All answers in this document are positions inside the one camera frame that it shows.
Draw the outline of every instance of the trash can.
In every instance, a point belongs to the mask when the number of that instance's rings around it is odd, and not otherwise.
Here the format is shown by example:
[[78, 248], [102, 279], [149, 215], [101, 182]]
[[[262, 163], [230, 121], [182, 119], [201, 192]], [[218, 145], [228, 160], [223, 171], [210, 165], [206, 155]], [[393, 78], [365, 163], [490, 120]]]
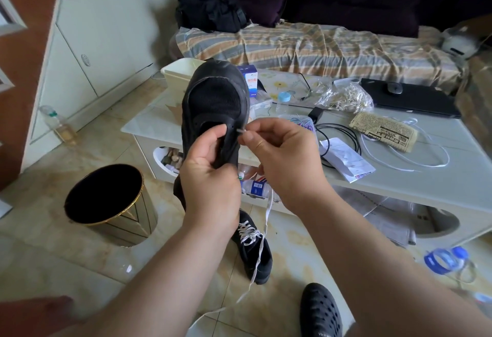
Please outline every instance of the trash can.
[[157, 225], [142, 173], [126, 164], [101, 167], [80, 180], [66, 197], [65, 214], [122, 247], [141, 243]]

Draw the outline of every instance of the person's left hand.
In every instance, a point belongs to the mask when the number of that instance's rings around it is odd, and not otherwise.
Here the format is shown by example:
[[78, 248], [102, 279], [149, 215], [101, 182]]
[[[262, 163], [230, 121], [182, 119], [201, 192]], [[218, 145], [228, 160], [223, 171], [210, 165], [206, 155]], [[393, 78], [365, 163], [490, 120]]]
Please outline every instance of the person's left hand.
[[239, 222], [241, 183], [237, 167], [230, 163], [217, 170], [218, 139], [227, 126], [220, 124], [205, 131], [191, 146], [180, 169], [181, 185], [187, 204], [184, 225], [199, 226], [210, 232], [234, 234]]

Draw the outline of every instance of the laptop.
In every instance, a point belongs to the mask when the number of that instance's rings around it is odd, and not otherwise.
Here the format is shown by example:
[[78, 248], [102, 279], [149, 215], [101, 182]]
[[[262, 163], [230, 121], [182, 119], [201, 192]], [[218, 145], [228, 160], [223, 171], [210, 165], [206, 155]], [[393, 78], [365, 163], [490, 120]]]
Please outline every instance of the laptop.
[[434, 87], [366, 78], [361, 79], [361, 86], [371, 95], [377, 107], [461, 118], [461, 113], [454, 105], [454, 98]]

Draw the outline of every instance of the blue bottle cap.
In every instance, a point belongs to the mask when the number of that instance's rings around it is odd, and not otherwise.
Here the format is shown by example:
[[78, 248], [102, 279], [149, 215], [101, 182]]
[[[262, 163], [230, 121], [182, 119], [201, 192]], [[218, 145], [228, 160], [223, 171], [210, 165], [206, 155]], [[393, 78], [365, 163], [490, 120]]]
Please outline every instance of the blue bottle cap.
[[452, 253], [455, 255], [456, 258], [459, 259], [468, 259], [468, 251], [464, 247], [454, 247], [451, 249]]
[[287, 103], [290, 101], [290, 92], [282, 91], [279, 93], [279, 102]]

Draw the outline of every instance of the person's right hand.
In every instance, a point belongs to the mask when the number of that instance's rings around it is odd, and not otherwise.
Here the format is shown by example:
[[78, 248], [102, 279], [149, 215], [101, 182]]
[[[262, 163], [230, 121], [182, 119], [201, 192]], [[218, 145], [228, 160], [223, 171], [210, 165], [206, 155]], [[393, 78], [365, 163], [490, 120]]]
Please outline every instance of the person's right hand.
[[268, 183], [298, 214], [306, 202], [333, 191], [323, 173], [314, 134], [282, 118], [260, 118], [238, 138], [258, 157]]

